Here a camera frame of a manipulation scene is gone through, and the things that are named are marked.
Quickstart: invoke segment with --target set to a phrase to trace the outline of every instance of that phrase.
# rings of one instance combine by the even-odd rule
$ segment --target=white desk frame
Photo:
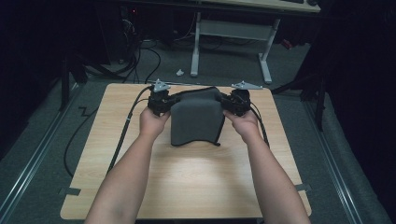
[[[200,35],[218,35],[234,38],[254,39],[266,41],[263,53],[259,53],[262,75],[266,84],[271,84],[271,74],[268,69],[267,57],[274,42],[280,19],[276,19],[272,26],[253,25],[227,21],[201,20],[201,13],[197,13],[195,28],[195,44],[192,53],[191,76],[198,76],[199,67],[199,40]]]

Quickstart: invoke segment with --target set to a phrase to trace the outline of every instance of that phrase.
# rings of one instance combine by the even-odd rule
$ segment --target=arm
[[[265,223],[310,223],[303,201],[286,172],[262,140],[257,118],[248,111],[224,115],[247,144],[253,184]]]
[[[134,223],[148,183],[152,146],[169,116],[157,117],[148,108],[142,112],[139,135],[107,174],[85,223]]]

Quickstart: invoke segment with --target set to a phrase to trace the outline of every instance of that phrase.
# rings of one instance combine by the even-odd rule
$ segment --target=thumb
[[[223,110],[223,114],[225,117],[227,117],[227,119],[230,119],[231,121],[233,121],[236,117],[236,115],[234,115],[233,113],[231,113],[228,110]]]
[[[171,117],[171,112],[170,111],[168,111],[168,112],[164,113],[162,116],[160,116],[160,119],[162,121],[167,121],[169,119],[169,117]]]

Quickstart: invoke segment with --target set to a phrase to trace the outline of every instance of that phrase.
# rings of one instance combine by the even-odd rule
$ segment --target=gray fabric object
[[[182,146],[193,141],[218,145],[224,124],[220,96],[215,87],[179,93],[180,102],[171,108],[171,144]]]

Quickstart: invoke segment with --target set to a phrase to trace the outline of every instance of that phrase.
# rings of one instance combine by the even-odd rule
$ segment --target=handheld controller
[[[239,117],[244,116],[250,110],[250,94],[248,90],[233,90],[230,95],[222,93],[217,100],[221,102],[223,109]]]
[[[177,95],[169,95],[168,89],[170,89],[170,86],[159,79],[151,86],[148,108],[152,110],[153,114],[160,116],[161,113],[168,112],[172,105],[180,101]]]

